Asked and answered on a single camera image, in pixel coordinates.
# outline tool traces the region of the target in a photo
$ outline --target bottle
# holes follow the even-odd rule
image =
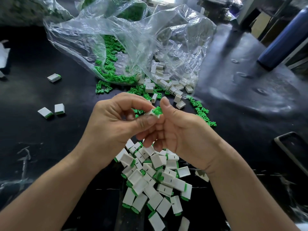
[[[308,37],[308,6],[302,9],[277,38],[259,56],[258,62],[268,70],[278,66]]]

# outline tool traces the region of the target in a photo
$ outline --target right hand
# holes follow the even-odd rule
[[[168,148],[196,168],[210,173],[210,167],[222,155],[221,146],[227,143],[201,117],[174,108],[167,97],[161,99],[160,107],[163,115],[158,122],[137,134],[137,139],[145,139],[145,147],[155,141],[156,151]]]

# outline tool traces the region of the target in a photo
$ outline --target black work surface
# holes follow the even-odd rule
[[[0,32],[0,40],[10,40],[6,46],[11,48],[7,80],[0,81],[2,208],[75,147],[97,101],[127,88],[115,86],[110,94],[96,95],[94,75],[53,48],[42,28],[2,28]],[[262,69],[256,60],[264,49],[252,35],[233,30],[231,25],[218,25],[202,64],[195,97],[210,110],[210,120],[217,123],[215,131],[255,169],[288,215],[303,222],[304,214],[291,207],[300,210],[307,204],[307,178],[273,139],[290,131],[305,138],[308,85],[285,66],[272,72]],[[46,78],[53,73],[62,75],[55,84]],[[45,120],[37,112],[42,107],[53,110],[58,103],[65,106],[66,115],[62,117]],[[194,112],[186,103],[184,111]],[[30,155],[21,151],[25,147]],[[207,230],[229,229],[210,183],[195,176],[190,168],[192,175],[184,179],[193,185],[192,199],[182,201],[183,215],[191,221],[190,230],[199,230],[200,225]],[[121,206],[125,193],[121,170],[121,164],[112,162],[97,175],[64,228],[151,230],[147,207],[137,215]],[[178,230],[180,219],[169,211],[164,219],[167,229]]]

